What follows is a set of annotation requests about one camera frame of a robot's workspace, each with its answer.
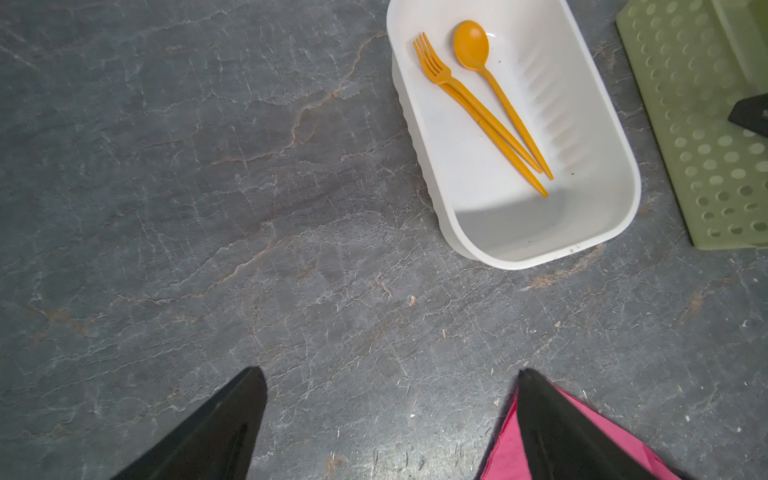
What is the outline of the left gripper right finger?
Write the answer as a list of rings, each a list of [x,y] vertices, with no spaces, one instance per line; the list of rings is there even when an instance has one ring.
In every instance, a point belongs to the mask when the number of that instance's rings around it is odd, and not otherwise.
[[[518,375],[518,424],[534,479],[652,479],[533,369]]]

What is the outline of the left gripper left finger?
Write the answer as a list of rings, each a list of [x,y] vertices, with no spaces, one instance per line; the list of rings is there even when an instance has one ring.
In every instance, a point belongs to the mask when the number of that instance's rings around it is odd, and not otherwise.
[[[263,371],[247,367],[117,479],[244,479],[267,404]]]

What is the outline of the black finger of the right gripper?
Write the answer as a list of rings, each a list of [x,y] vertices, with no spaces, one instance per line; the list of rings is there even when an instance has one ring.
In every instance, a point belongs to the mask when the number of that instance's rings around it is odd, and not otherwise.
[[[768,94],[746,97],[734,105],[728,120],[764,138],[768,137]]]

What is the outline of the pink paper napkin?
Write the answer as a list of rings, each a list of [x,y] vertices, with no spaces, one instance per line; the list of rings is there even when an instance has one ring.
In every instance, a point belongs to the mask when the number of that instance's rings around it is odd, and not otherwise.
[[[685,479],[687,477],[683,472],[668,466],[650,447],[629,431],[601,415],[567,391],[555,384],[553,385],[614,443],[635,461],[646,467],[654,475],[652,479]],[[518,424],[517,388],[518,377],[510,398],[509,411],[497,432],[495,442],[490,448],[485,466],[482,469],[480,475],[482,479],[534,479],[528,467]]]

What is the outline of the green perforated plastic basket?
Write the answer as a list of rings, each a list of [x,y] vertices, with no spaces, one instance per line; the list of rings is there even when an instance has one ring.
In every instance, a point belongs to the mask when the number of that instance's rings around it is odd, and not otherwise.
[[[617,28],[678,205],[700,250],[767,245],[767,140],[729,121],[758,93],[728,27],[751,1],[630,1]]]

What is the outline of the white plastic tub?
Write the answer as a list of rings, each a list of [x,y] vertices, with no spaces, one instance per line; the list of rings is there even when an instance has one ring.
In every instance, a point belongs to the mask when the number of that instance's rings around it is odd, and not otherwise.
[[[522,270],[622,233],[639,170],[564,1],[393,1],[392,76],[440,230]]]

